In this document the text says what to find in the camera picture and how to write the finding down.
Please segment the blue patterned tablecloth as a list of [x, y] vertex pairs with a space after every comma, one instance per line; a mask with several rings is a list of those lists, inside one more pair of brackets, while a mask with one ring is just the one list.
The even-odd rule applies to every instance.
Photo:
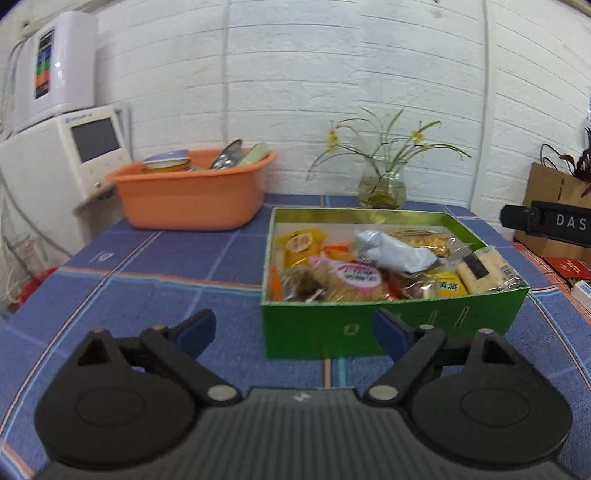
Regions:
[[[39, 397], [87, 332], [116, 337], [175, 325], [201, 309], [217, 317], [201, 362], [232, 384], [366, 389], [387, 357], [271, 361], [264, 353], [260, 288], [270, 214], [280, 206], [353, 208], [341, 196], [266, 197], [249, 224], [228, 232], [152, 232], [121, 222], [53, 273], [1, 324], [1, 472], [33, 477], [45, 464], [33, 416]], [[410, 209], [449, 213], [495, 246], [529, 283], [508, 340], [567, 398], [573, 428], [561, 463], [590, 475], [590, 318], [549, 268], [475, 213], [438, 201]]]

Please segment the brown paper bag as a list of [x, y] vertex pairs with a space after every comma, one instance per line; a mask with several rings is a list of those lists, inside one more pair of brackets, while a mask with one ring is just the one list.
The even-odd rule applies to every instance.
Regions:
[[[530, 169], [523, 205], [529, 207], [532, 201], [546, 201], [589, 208], [590, 194], [582, 197], [582, 193], [587, 187], [588, 184], [586, 182], [572, 175], [543, 166], [540, 163], [533, 163]], [[514, 239], [544, 259], [590, 259], [590, 250], [581, 246], [530, 236], [522, 232], [515, 232]]]

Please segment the red booklet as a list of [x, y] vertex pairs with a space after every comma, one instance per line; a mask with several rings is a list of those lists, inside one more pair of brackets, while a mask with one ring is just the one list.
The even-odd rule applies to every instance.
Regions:
[[565, 280], [590, 280], [591, 269], [578, 259], [546, 258], [546, 263]]

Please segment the white machine with screen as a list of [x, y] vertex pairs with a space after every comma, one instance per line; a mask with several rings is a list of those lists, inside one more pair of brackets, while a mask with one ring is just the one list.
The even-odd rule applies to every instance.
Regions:
[[1, 172], [16, 191], [34, 190], [76, 211], [114, 189], [108, 176], [132, 162], [129, 109], [107, 105], [44, 120], [1, 143]]

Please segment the white plain snack packet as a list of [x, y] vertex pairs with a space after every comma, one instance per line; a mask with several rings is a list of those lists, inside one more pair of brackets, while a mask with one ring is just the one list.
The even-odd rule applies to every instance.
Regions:
[[438, 261], [426, 247], [412, 247], [375, 230], [356, 231], [351, 250], [360, 263], [411, 275], [427, 271]]

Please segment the purple leaf plant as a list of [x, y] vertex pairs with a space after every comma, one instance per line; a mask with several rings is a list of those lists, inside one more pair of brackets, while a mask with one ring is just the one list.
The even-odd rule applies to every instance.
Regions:
[[591, 191], [591, 164], [590, 164], [590, 149], [585, 149], [578, 160], [575, 160], [574, 157], [570, 154], [561, 154], [557, 149], [553, 146], [543, 143], [539, 150], [539, 162], [543, 166], [550, 166], [555, 170], [558, 169], [556, 164], [544, 154], [546, 150], [550, 150], [554, 153], [557, 158], [566, 163], [568, 172], [575, 177], [576, 179], [582, 181], [586, 184], [585, 189], [581, 193], [581, 197], [585, 197], [590, 194]]

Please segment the glass vase with orchid plant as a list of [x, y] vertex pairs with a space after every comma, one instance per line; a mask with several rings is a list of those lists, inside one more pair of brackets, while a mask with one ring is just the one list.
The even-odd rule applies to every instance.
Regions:
[[420, 121], [408, 132], [397, 130], [404, 108], [388, 119], [362, 107], [356, 115], [329, 125], [325, 147], [308, 168], [307, 178], [314, 178], [326, 163], [353, 157], [363, 164], [356, 197], [370, 209], [400, 209], [407, 201], [404, 170], [411, 160], [432, 151], [449, 151], [464, 160], [470, 154], [449, 142], [430, 141], [426, 134], [439, 128], [439, 120]]

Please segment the yellow snack packet in box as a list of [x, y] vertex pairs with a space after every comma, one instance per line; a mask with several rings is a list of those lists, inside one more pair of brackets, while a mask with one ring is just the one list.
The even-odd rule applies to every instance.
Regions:
[[318, 256], [326, 238], [325, 232], [318, 228], [297, 230], [281, 236], [277, 239], [277, 246], [283, 251], [283, 267], [293, 268], [311, 256]]

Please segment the rice cracker packet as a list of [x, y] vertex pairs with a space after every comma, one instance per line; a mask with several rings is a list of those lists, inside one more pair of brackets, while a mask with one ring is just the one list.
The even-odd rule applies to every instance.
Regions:
[[493, 247], [484, 247], [464, 256], [456, 272], [470, 295], [516, 287], [521, 278]]

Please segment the white water purifier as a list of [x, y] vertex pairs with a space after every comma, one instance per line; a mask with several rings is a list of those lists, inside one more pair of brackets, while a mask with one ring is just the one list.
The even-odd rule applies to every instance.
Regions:
[[98, 20], [68, 11], [24, 42], [11, 74], [8, 128], [20, 132], [95, 104]]

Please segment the tin can in basin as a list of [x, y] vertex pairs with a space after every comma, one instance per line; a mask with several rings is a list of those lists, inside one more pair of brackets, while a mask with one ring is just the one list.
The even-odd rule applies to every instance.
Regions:
[[186, 149], [152, 155], [142, 162], [142, 170], [147, 173], [186, 171], [189, 168], [190, 158]]

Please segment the pink peanut snack packet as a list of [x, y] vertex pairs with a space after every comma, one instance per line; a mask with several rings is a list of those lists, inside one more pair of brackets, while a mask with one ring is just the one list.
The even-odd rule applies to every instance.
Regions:
[[374, 267], [356, 262], [311, 257], [311, 272], [320, 284], [322, 302], [378, 302], [389, 299], [381, 273]]

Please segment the green cardboard box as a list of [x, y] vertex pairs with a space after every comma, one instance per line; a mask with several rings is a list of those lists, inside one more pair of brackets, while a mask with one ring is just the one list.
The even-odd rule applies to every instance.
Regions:
[[263, 276], [270, 359], [380, 354], [373, 315], [453, 336], [508, 331], [528, 283], [447, 213], [276, 208]]

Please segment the orange apple chips packet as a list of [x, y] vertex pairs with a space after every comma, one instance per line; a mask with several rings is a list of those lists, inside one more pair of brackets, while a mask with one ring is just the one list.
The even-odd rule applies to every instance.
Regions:
[[355, 254], [349, 250], [349, 243], [332, 243], [322, 247], [322, 252], [331, 260], [353, 262]]

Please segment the clear galette cookie packet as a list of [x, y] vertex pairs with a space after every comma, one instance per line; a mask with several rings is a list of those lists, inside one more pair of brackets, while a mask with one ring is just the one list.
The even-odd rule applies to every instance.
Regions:
[[408, 228], [392, 231], [390, 236], [413, 248], [426, 248], [437, 257], [446, 258], [452, 252], [456, 238], [450, 234], [428, 229]]

